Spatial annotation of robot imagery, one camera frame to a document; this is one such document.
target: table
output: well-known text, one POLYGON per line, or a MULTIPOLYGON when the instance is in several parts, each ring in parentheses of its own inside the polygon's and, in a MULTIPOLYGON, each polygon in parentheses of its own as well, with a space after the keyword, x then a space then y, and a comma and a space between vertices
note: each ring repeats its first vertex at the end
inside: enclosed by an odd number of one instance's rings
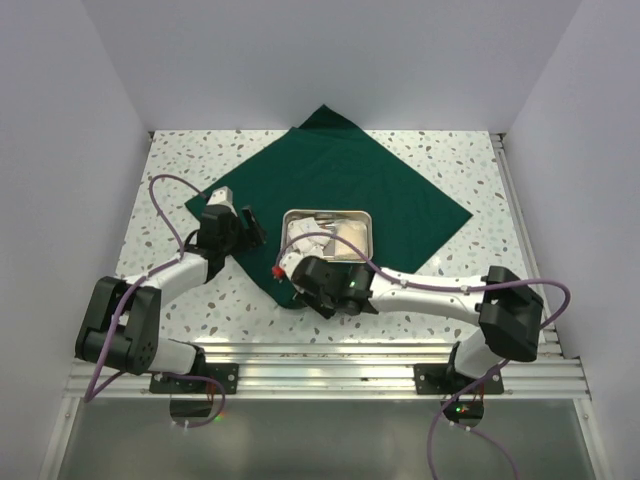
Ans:
MULTIPOLYGON (((149 179, 179 175, 203 189, 273 142, 284 131, 158 131, 140 183, 118 262, 120 276, 137 274, 176 251, 149 200, 149 179)), ((473 217, 418 271, 426 275, 485 274, 502 265, 527 275, 507 196, 486 132, 371 131, 384 145, 473 217)), ((158 183, 156 195, 182 235, 198 223, 184 208, 193 192, 178 182, 158 183)), ((285 310, 228 259, 209 284, 182 295, 162 312, 164 336, 230 343, 453 343, 474 327, 420 314, 348 315, 323 319, 310 309, 285 310)))

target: gray wall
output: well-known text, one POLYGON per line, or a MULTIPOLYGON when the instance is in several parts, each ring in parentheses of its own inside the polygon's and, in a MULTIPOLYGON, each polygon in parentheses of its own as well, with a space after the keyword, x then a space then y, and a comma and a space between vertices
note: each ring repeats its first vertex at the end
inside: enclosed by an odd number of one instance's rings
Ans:
POLYGON ((148 129, 506 131, 579 0, 83 0, 148 129))
POLYGON ((584 0, 507 136, 544 274, 575 293, 581 355, 621 479, 640 478, 640 3, 584 0))
POLYGON ((37 478, 147 147, 79 1, 0 2, 0 478, 37 478))

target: dark green fabric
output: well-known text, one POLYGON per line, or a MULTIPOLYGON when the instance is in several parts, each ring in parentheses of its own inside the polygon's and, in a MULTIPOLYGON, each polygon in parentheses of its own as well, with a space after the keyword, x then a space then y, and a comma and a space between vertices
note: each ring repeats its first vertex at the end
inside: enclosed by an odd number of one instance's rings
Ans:
MULTIPOLYGON (((415 272, 471 214, 346 118, 326 106, 218 179, 239 208, 251 205, 266 245, 236 255, 251 279, 279 305, 294 308, 293 287, 273 279, 282 217, 291 209, 364 210, 373 219, 373 260, 415 272)), ((197 217, 206 202, 186 203, 197 217)))

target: purple cable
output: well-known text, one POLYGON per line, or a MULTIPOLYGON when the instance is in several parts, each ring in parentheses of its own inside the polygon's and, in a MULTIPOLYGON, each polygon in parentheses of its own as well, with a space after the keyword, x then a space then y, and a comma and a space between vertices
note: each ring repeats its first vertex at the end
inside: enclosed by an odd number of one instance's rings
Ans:
POLYGON ((210 383, 210 384, 214 385, 218 389, 218 391, 220 392, 221 400, 220 400, 220 405, 218 405, 218 409, 216 410, 216 413, 211 415, 206 420, 202 420, 200 422, 193 422, 193 423, 192 422, 189 422, 189 423, 178 423, 178 422, 176 422, 181 427, 186 427, 186 428, 204 427, 205 425, 208 425, 211 422, 213 422, 216 419, 216 417, 218 415, 220 415, 220 413, 222 413, 222 409, 224 408, 224 404, 227 401, 227 397, 226 397, 226 392, 224 390, 224 387, 222 386, 222 384, 220 382, 218 382, 217 380, 215 380, 213 378, 210 378, 210 377, 201 377, 201 376, 197 376, 197 375, 178 375, 177 373, 165 373, 165 375, 167 377, 176 378, 178 380, 187 380, 187 381, 191 381, 191 382, 207 382, 207 383, 210 383))
MULTIPOLYGON (((352 244, 351 242, 349 242, 348 240, 346 240, 346 239, 344 239, 342 237, 339 237, 338 235, 335 235, 333 233, 328 233, 328 232, 326 232, 326 233, 325 232, 303 233, 302 235, 298 235, 297 237, 291 239, 289 242, 286 243, 286 245, 278 253, 278 256, 276 257, 276 265, 280 265, 280 260, 282 259, 282 256, 284 255, 285 251, 289 247, 291 247, 298 240, 301 240, 301 239, 307 238, 307 237, 328 237, 328 238, 332 238, 332 239, 334 239, 334 240, 336 240, 338 242, 344 243, 351 250, 353 250, 360 258, 362 258, 367 263, 367 265, 369 265, 371 267, 371 269, 374 272, 376 272, 376 274, 380 275, 382 278, 384 278, 385 280, 388 280, 391 283, 403 284, 402 280, 383 272, 380 267, 378 267, 375 263, 373 263, 371 261, 371 259, 369 257, 367 257, 354 244, 352 244)), ((437 285, 423 285, 423 284, 415 283, 415 282, 406 282, 403 285, 406 285, 407 287, 411 287, 411 288, 417 288, 417 289, 420 289, 420 290, 427 290, 427 291, 430 291, 430 292, 460 293, 462 291, 460 287, 441 287, 441 286, 437 286, 437 285)), ((544 278, 532 278, 532 279, 526 279, 526 280, 516 280, 516 281, 513 281, 513 282, 496 283, 496 284, 493 284, 493 285, 482 285, 482 286, 476 286, 476 287, 468 287, 467 291, 468 292, 489 292, 489 291, 494 291, 494 290, 503 290, 505 288, 516 288, 516 287, 524 287, 524 286, 529 286, 529 285, 550 285, 550 286, 559 288, 564 293, 564 300, 563 300, 562 304, 560 305, 560 307, 558 308, 558 310, 556 310, 552 315, 549 316, 549 318, 546 321, 542 322, 542 324, 540 325, 540 329, 542 330, 547 325, 555 322, 556 319, 560 315, 562 315, 564 313, 564 311, 567 309, 567 307, 569 306, 569 302, 571 301, 571 292, 569 291, 569 288, 566 285, 564 285, 563 283, 557 282, 555 280, 544 279, 544 278)), ((460 390, 458 393, 452 395, 451 398, 449 398, 442 405, 442 407, 440 408, 440 411, 434 416, 433 421, 431 422, 431 425, 429 426, 429 434, 427 436, 427 462, 429 464, 429 470, 431 471, 431 476, 433 477, 433 480, 439 480, 439 478, 440 478, 440 477, 438 477, 438 474, 436 473, 436 467, 435 467, 435 463, 433 461, 433 448, 432 448, 432 446, 433 446, 433 434, 435 433, 436 426, 438 425, 438 420, 441 418, 442 414, 447 409, 447 407, 449 407, 449 405, 451 405, 453 402, 455 402, 461 395, 464 395, 465 393, 472 392, 473 390, 475 390, 477 387, 479 387, 480 385, 485 383, 487 380, 489 380, 491 377, 493 377, 493 375, 498 373, 508 363, 509 363, 509 360, 503 360, 498 365, 496 365, 494 368, 489 369, 489 371, 484 376, 478 378, 477 380, 474 380, 472 383, 467 385, 465 388, 460 390)), ((484 434, 482 432, 474 431, 474 430, 471 430, 471 431, 473 433, 475 433, 476 435, 484 438, 485 440, 488 440, 489 442, 493 443, 496 447, 498 447, 502 451, 502 453, 505 455, 505 457, 507 457, 507 460, 511 464, 511 467, 513 469, 514 477, 516 478, 516 480, 519 480, 520 479, 520 473, 518 472, 518 468, 516 467, 516 464, 515 464, 515 461, 513 460, 513 457, 511 457, 511 455, 509 455, 509 453, 507 452, 506 448, 504 448, 498 442, 496 442, 495 440, 489 438, 486 434, 484 434)))
POLYGON ((116 328, 118 327, 118 323, 120 322, 120 317, 122 316, 122 312, 124 311, 124 307, 125 307, 125 305, 127 303, 127 300, 129 300, 129 298, 131 297, 133 292, 135 292, 135 290, 145 280, 147 280, 148 278, 152 277, 153 275, 161 272, 162 270, 175 265, 180 260, 182 260, 182 257, 184 256, 184 243, 182 242, 182 239, 180 238, 180 235, 178 234, 177 230, 171 224, 171 221, 169 220, 169 218, 162 211, 162 208, 160 207, 160 204, 156 200, 156 196, 155 196, 155 193, 153 191, 153 186, 156 183, 156 181, 158 181, 160 179, 163 179, 163 178, 170 178, 172 180, 177 180, 177 181, 179 181, 181 183, 184 183, 186 186, 190 187, 192 190, 195 190, 198 193, 198 195, 200 195, 201 197, 206 198, 206 195, 204 193, 202 193, 200 190, 198 190, 191 183, 189 183, 185 179, 177 177, 175 175, 170 175, 170 174, 167 174, 167 173, 163 173, 163 174, 160 174, 160 175, 156 175, 149 182, 149 197, 151 197, 151 203, 155 207, 155 209, 158 212, 158 215, 160 216, 160 218, 162 218, 162 220, 167 225, 167 227, 169 227, 169 230, 171 230, 171 233, 173 234, 174 238, 176 239, 176 242, 178 242, 178 246, 180 248, 180 258, 175 258, 173 260, 169 260, 168 262, 163 263, 162 265, 159 265, 159 266, 155 267, 152 270, 149 270, 149 273, 146 276, 142 275, 140 278, 138 278, 138 280, 136 280, 132 285, 129 286, 129 288, 127 288, 127 290, 124 292, 124 295, 122 295, 122 298, 118 302, 118 305, 116 306, 116 310, 115 310, 115 312, 113 313, 113 315, 111 317, 111 324, 109 325, 109 330, 107 331, 107 336, 105 338, 104 344, 102 345, 102 350, 100 350, 100 355, 98 356, 98 361, 96 362, 96 368, 93 370, 93 375, 91 375, 91 379, 89 380, 89 385, 87 386, 87 391, 84 394, 85 403, 89 403, 91 400, 96 398, 96 396, 100 392, 102 392, 107 386, 109 386, 109 384, 111 382, 113 382, 116 378, 118 378, 120 375, 122 375, 122 372, 117 372, 117 373, 113 374, 111 377, 109 377, 108 379, 106 379, 99 387, 96 388, 96 384, 98 383, 98 379, 100 378, 100 373, 102 373, 102 368, 104 367, 104 363, 107 360, 107 354, 109 352, 109 348, 111 347, 111 343, 113 342, 113 337, 114 337, 114 335, 116 333, 116 328))

